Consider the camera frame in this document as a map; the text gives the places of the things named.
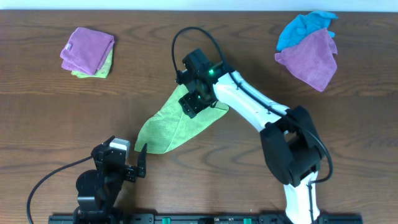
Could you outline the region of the green microfiber cloth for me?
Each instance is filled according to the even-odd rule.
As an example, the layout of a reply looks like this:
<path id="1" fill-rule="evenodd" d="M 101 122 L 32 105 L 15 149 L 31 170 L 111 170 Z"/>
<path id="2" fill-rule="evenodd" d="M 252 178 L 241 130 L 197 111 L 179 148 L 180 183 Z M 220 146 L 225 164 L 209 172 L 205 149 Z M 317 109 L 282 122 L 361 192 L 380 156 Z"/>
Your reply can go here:
<path id="1" fill-rule="evenodd" d="M 208 107 L 190 118 L 178 102 L 187 93 L 185 86 L 176 87 L 163 107 L 144 123 L 135 151 L 140 152 L 147 146 L 148 153 L 165 154 L 200 134 L 229 111 L 228 105 L 218 102 L 215 107 Z"/>

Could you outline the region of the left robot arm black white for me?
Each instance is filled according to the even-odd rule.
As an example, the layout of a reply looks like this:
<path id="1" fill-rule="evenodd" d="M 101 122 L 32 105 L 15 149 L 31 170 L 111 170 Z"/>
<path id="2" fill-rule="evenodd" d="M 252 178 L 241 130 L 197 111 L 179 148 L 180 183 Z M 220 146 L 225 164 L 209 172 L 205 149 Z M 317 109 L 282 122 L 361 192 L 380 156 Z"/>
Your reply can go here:
<path id="1" fill-rule="evenodd" d="M 126 164 L 130 142 L 111 136 L 93 148 L 95 169 L 82 173 L 76 181 L 78 208 L 73 223 L 122 223 L 123 215 L 114 203 L 125 181 L 134 183 L 146 176 L 147 144 L 141 149 L 136 166 Z"/>

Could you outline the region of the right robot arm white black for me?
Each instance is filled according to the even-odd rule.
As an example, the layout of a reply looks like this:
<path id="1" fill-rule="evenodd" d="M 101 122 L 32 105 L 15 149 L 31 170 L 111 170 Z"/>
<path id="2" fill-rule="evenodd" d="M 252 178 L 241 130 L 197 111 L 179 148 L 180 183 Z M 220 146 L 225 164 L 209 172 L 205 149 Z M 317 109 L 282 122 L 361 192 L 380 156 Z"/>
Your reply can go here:
<path id="1" fill-rule="evenodd" d="M 308 112 L 271 100 L 227 63 L 214 64 L 200 49 L 189 53 L 182 63 L 185 70 L 177 71 L 177 83 L 188 89 L 178 101 L 183 112 L 194 118 L 216 102 L 237 111 L 260 134 L 266 164 L 284 186 L 289 221 L 314 223 L 320 211 L 312 185 L 323 152 Z"/>

